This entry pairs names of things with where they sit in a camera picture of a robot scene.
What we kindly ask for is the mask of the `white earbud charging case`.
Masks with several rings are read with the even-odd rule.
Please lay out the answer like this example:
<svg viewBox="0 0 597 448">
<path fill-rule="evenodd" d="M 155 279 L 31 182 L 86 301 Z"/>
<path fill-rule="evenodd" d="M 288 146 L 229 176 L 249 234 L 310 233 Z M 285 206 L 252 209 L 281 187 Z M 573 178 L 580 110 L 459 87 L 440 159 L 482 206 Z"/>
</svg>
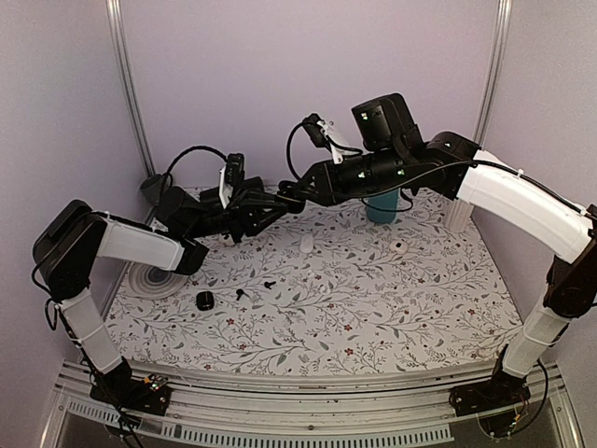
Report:
<svg viewBox="0 0 597 448">
<path fill-rule="evenodd" d="M 403 240 L 396 240 L 390 244 L 390 248 L 393 252 L 400 256 L 405 255 L 409 251 L 409 245 Z"/>
</svg>

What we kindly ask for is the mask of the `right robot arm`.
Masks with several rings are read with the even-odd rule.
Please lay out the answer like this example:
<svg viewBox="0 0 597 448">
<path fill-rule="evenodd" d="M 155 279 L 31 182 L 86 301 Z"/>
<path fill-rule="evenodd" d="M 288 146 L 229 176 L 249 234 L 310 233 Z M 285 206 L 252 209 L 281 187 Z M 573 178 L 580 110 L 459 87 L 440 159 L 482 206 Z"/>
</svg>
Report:
<svg viewBox="0 0 597 448">
<path fill-rule="evenodd" d="M 394 92 L 352 109 L 364 155 L 321 161 L 280 184 L 258 207 L 273 221 L 297 214 L 306 202 L 332 206 L 393 189 L 428 188 L 484 209 L 550 248 L 544 297 L 501 352 L 482 398 L 501 407 L 515 396 L 536 361 L 596 298 L 596 208 L 569 202 L 491 152 L 456 133 L 424 141 L 402 94 Z"/>
</svg>

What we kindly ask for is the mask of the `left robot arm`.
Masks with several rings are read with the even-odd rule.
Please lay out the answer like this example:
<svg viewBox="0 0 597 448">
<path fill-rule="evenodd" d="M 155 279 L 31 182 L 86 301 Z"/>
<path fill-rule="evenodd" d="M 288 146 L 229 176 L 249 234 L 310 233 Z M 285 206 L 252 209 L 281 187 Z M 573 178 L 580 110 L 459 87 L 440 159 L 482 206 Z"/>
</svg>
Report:
<svg viewBox="0 0 597 448">
<path fill-rule="evenodd" d="M 196 197 L 178 186 L 169 187 L 158 199 L 157 227 L 95 210 L 75 199 L 36 239 L 31 280 L 56 309 L 46 313 L 49 326 L 61 320 L 92 371 L 103 379 L 104 392 L 117 404 L 129 405 L 138 398 L 139 387 L 92 297 L 96 264 L 108 259 L 191 276 L 209 252 L 200 238 L 222 234 L 239 243 L 303 207 L 292 183 L 269 193 L 258 177 Z"/>
</svg>

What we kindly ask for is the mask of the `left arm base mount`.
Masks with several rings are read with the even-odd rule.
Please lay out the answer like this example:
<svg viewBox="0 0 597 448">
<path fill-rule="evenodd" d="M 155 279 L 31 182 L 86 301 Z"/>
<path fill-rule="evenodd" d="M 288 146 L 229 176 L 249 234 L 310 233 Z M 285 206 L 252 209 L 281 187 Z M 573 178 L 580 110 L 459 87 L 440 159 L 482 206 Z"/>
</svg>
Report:
<svg viewBox="0 0 597 448">
<path fill-rule="evenodd" d="M 101 375 L 91 388 L 90 397 L 111 404 L 118 409 L 164 416 L 170 405 L 173 390 L 167 385 L 154 388 L 144 380 L 131 378 L 129 374 Z"/>
</svg>

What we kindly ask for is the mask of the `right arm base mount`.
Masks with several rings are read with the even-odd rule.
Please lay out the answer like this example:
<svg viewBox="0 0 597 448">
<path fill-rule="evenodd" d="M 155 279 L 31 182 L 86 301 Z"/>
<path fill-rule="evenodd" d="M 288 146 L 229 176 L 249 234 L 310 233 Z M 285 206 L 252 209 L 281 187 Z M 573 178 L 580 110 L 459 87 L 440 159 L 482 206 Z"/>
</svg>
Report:
<svg viewBox="0 0 597 448">
<path fill-rule="evenodd" d="M 449 404 L 457 416 L 484 413 L 523 403 L 531 397 L 524 380 L 489 379 L 450 390 Z"/>
</svg>

